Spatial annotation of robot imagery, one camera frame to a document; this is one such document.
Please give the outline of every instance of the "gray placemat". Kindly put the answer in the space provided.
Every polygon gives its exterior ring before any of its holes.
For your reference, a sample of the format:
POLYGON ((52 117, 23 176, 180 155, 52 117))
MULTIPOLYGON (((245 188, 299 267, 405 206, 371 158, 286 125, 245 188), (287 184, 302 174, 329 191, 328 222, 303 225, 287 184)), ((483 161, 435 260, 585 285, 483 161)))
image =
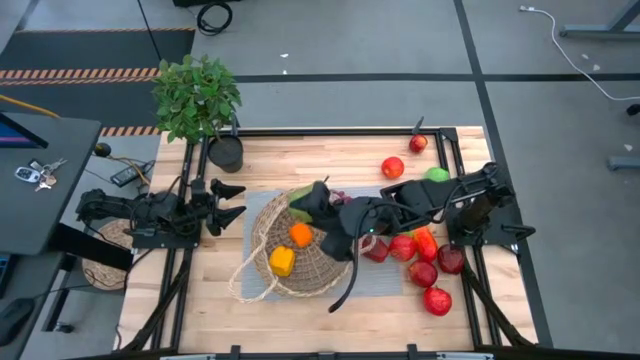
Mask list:
MULTIPOLYGON (((380 195, 380 188, 377 187, 346 188, 339 190, 344 191, 351 197, 380 195)), ((246 193, 247 210, 244 219, 243 260, 248 258, 251 252, 251 230, 253 229, 253 224, 258 214, 260 214, 260 211, 262 211, 269 201, 280 194, 280 191, 246 193)), ((392 258, 387 258, 385 262, 378 264, 362 257, 360 258, 358 267, 358 279, 351 291, 352 296, 394 296, 402 294, 402 271, 400 270, 399 264, 392 258)), ((347 287, 350 276, 351 273, 348 273, 338 285, 321 296, 339 297, 347 287)), ((256 270, 254 263, 249 263, 242 273, 242 297, 256 297, 265 289, 266 285, 264 280, 262 280, 262 277, 256 270)), ((281 298, 282 296, 271 293, 265 300, 273 301, 281 298)))

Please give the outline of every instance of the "white cable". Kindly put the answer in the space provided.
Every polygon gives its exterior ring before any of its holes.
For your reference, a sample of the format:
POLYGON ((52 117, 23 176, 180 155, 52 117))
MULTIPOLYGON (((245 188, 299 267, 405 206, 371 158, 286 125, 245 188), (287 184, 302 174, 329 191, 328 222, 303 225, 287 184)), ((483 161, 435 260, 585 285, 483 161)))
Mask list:
POLYGON ((560 44, 558 44, 558 41, 556 40, 556 19, 551 14, 549 14, 548 12, 546 12, 544 10, 538 10, 538 9, 532 7, 532 6, 520 6, 520 11, 544 14, 544 15, 546 15, 547 17, 549 17, 551 19, 551 21, 553 23, 553 25, 551 26, 551 40, 553 40, 553 43, 556 45, 558 50, 560 50, 560 52, 562 53, 564 58, 567 59, 567 61, 571 65, 571 67, 573 67, 574 69, 576 69, 576 71, 578 71, 580 74, 584 75, 587 79, 589 79, 593 83, 593 85, 595 85, 598 88, 598 90, 600 90, 604 94, 604 96, 606 96, 607 98, 609 98, 611 100, 614 100, 614 101, 640 100, 640 96, 632 96, 632 97, 627 97, 627 98, 617 98, 617 97, 613 97, 613 96, 609 95, 609 93, 607 93, 595 80, 593 80, 593 78, 591 76, 589 76, 589 74, 587 74, 586 72, 582 71, 579 67, 577 67, 573 63, 573 61, 571 61, 571 59, 569 58, 567 53, 564 52, 564 50, 562 49, 562 47, 560 46, 560 44))

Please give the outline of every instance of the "red pepper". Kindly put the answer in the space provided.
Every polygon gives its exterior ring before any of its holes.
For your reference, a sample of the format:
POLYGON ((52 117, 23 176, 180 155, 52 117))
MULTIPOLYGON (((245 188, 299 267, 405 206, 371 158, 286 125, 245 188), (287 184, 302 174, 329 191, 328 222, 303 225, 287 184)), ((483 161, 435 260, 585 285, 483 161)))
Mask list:
MULTIPOLYGON (((376 244, 373 246, 373 248, 362 255, 377 263, 381 263, 384 262, 384 260, 387 258, 387 255, 389 255, 389 248, 384 243, 384 241, 382 241, 382 238, 377 238, 378 241, 376 241, 376 244)), ((367 235, 367 237, 365 237, 365 239, 362 241, 362 247, 364 248, 369 246, 372 239, 373 236, 367 235)))

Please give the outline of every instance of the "monitor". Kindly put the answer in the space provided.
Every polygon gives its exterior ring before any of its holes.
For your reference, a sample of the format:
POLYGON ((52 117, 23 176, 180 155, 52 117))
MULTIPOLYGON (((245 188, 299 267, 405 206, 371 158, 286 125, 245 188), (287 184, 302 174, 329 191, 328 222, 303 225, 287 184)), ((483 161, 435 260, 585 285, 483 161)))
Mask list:
POLYGON ((46 148, 49 144, 0 113, 0 148, 46 148))

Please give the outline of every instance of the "potted plant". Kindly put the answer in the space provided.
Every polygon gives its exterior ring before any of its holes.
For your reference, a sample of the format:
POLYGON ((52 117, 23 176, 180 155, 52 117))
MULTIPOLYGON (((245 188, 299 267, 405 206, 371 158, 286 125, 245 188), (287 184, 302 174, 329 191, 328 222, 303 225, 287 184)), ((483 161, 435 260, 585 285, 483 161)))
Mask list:
POLYGON ((220 134, 224 126, 235 130, 236 106, 242 106, 233 74, 207 55, 200 60, 185 55, 182 65, 162 60, 160 71, 152 91, 158 103, 158 129, 169 131, 169 142, 180 138, 195 144, 204 135, 215 136, 207 151, 209 159, 226 172, 240 170, 242 142, 235 131, 220 134))

